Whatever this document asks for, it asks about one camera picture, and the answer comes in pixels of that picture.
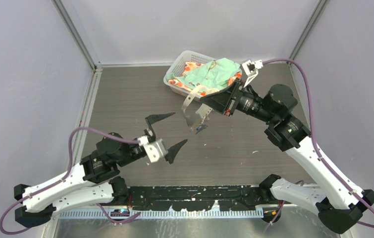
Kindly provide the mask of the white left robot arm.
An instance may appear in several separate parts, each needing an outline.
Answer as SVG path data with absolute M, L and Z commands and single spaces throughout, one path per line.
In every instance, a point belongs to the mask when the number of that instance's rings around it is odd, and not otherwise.
M 125 204 L 130 195 L 125 180 L 119 176 L 119 168 L 142 158 L 149 159 L 151 163 L 164 159 L 172 164 L 187 143 L 184 139 L 167 147 L 153 130 L 153 123 L 173 114 L 147 116 L 144 134 L 134 139 L 124 139 L 118 133 L 105 133 L 91 127 L 79 127 L 72 131 L 69 143 L 80 131 L 97 133 L 102 139 L 90 155 L 77 163 L 73 162 L 70 150 L 66 172 L 41 184 L 16 185 L 14 197 L 21 206 L 14 211 L 15 221 L 26 228 L 33 228 L 72 208 L 113 202 L 116 205 Z

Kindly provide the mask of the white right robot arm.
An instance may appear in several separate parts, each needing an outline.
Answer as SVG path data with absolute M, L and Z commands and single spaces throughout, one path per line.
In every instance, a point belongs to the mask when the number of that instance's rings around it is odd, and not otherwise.
M 310 130 L 292 114 L 297 99 L 288 86 L 276 84 L 260 97 L 235 81 L 221 91 L 208 93 L 200 102 L 226 116 L 241 111 L 265 122 L 269 141 L 293 158 L 318 185 L 318 189 L 308 189 L 272 174 L 259 184 L 263 202 L 293 203 L 316 214 L 337 234 L 357 224 L 368 206 L 374 204 L 373 190 L 358 186 L 349 190 L 342 183 L 344 175 L 336 167 L 325 165 L 327 156 L 312 143 Z

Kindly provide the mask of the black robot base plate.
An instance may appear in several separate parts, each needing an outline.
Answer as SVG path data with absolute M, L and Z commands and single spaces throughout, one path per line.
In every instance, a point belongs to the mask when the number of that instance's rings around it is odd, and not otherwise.
M 121 205 L 137 211 L 251 211 L 258 205 L 281 202 L 257 186 L 132 186 L 121 197 L 104 205 Z

